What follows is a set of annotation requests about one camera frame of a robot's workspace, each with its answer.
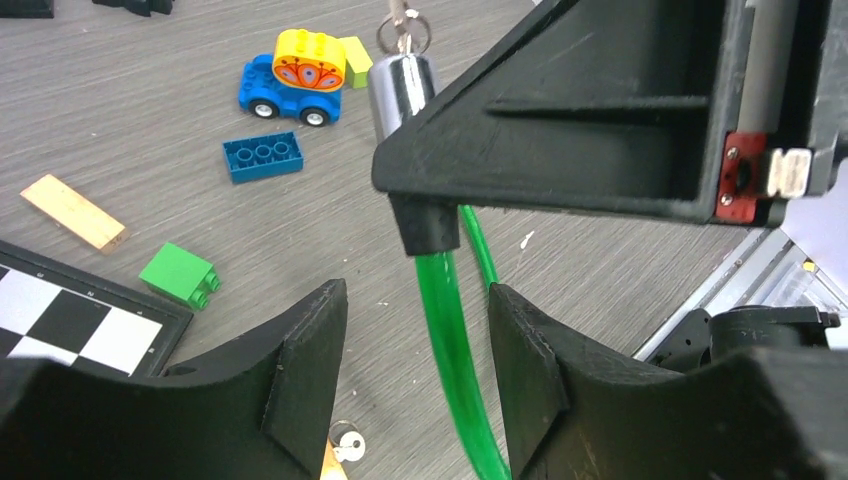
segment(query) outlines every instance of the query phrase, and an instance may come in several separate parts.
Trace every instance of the toy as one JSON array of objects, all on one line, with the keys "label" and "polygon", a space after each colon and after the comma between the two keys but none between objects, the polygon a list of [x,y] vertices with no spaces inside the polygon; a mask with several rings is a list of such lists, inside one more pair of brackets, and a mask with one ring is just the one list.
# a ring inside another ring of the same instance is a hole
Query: toy
[{"label": "toy", "polygon": [[105,255],[129,237],[120,222],[53,175],[45,175],[21,196]]},{"label": "toy", "polygon": [[53,0],[0,0],[0,18],[53,18]]},{"label": "toy", "polygon": [[209,305],[209,294],[221,288],[215,267],[173,243],[166,243],[138,278],[154,292],[193,310]]},{"label": "toy", "polygon": [[150,17],[151,12],[170,15],[174,7],[173,0],[92,0],[92,3],[113,8],[124,7],[142,17]]},{"label": "toy", "polygon": [[374,65],[365,45],[359,37],[344,37],[339,39],[345,49],[347,65],[345,79],[351,88],[365,88],[368,86],[368,70]]},{"label": "toy", "polygon": [[303,155],[294,132],[226,142],[224,158],[230,179],[236,184],[303,170]]},{"label": "toy", "polygon": [[191,312],[0,241],[0,359],[158,375]]},{"label": "toy", "polygon": [[324,33],[286,30],[273,54],[244,66],[239,105],[260,118],[294,117],[323,127],[341,116],[345,49]]}]

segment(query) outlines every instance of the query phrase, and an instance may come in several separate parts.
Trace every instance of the blue toy car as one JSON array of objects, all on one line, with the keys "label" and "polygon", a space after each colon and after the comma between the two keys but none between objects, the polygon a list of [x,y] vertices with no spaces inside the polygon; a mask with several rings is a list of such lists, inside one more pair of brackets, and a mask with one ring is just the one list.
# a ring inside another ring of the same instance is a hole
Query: blue toy car
[{"label": "blue toy car", "polygon": [[239,105],[260,118],[293,117],[312,127],[338,121],[341,89],[322,92],[283,85],[271,71],[273,55],[263,54],[244,66]]}]

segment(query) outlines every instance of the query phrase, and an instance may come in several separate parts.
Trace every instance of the black bracket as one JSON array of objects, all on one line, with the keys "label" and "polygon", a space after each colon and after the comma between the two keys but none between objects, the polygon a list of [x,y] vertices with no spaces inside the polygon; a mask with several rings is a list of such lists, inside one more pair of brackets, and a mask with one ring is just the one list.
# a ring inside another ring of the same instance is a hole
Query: black bracket
[{"label": "black bracket", "polygon": [[53,0],[0,0],[0,18],[53,18]]},{"label": "black bracket", "polygon": [[163,377],[0,360],[3,478],[317,480],[347,307],[328,281]]},{"label": "black bracket", "polygon": [[711,316],[689,312],[645,361],[687,373],[753,346],[827,347],[825,330],[840,326],[837,315],[815,307],[737,307]]},{"label": "black bracket", "polygon": [[516,480],[848,476],[843,352],[754,347],[682,374],[609,349],[497,284],[489,330]]},{"label": "black bracket", "polygon": [[[777,226],[783,198],[758,196],[744,219],[717,213],[751,3],[545,0],[377,147],[374,186],[418,203]],[[800,2],[780,125],[757,132],[815,152],[812,196],[848,145],[845,9]],[[392,205],[403,232],[414,222]]]},{"label": "black bracket", "polygon": [[151,12],[170,15],[174,7],[173,0],[92,0],[95,5],[107,7],[124,7],[136,15],[150,17]]}]

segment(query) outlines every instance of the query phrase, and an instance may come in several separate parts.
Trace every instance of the chessboard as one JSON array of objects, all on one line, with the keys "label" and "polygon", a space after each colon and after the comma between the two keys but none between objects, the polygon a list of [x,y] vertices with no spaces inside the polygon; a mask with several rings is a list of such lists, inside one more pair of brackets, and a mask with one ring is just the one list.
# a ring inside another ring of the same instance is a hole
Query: chessboard
[{"label": "chessboard", "polygon": [[0,359],[155,376],[192,313],[0,241]]}]

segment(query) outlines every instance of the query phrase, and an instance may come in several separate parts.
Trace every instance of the green tube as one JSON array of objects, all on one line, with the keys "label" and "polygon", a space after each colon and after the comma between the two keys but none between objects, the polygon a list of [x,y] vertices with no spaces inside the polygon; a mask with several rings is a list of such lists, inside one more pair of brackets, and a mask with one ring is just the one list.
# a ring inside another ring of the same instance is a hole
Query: green tube
[{"label": "green tube", "polygon": [[460,442],[480,479],[509,480],[474,371],[453,253],[415,257],[415,267],[433,356]]},{"label": "green tube", "polygon": [[486,243],[486,236],[483,235],[483,228],[480,226],[480,221],[477,219],[474,209],[468,205],[462,205],[459,207],[459,213],[462,214],[465,229],[468,231],[468,236],[471,237],[471,246],[474,248],[477,263],[480,264],[480,272],[483,275],[483,282],[486,284],[486,292],[488,292],[493,283],[498,283],[498,272],[495,270],[492,252],[489,251],[489,244]]}]

